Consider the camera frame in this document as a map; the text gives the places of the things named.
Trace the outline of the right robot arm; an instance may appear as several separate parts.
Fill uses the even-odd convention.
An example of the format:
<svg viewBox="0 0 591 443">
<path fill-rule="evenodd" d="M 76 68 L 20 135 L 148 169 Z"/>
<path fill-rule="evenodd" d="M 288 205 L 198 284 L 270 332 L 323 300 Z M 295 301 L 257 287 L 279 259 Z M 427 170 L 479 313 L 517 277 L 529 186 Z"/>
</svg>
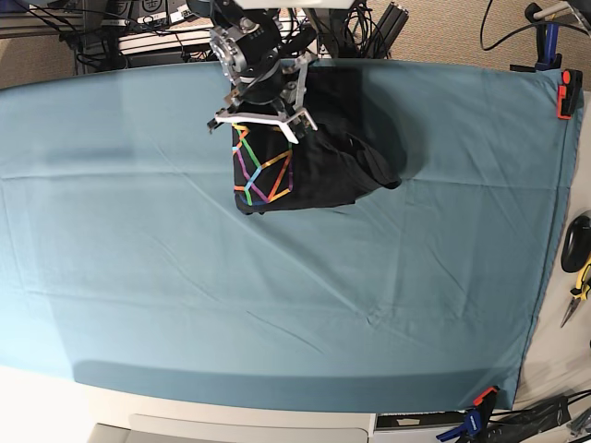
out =
<svg viewBox="0 0 591 443">
<path fill-rule="evenodd" d="M 304 105 L 308 68 L 316 61 L 308 51 L 317 37 L 313 27 L 306 25 L 284 39 L 276 8 L 193 1 L 189 9 L 211 20 L 210 47 L 231 83 L 226 106 L 207 123 L 210 131 L 224 124 L 273 126 L 297 144 L 318 129 Z"/>
</svg>

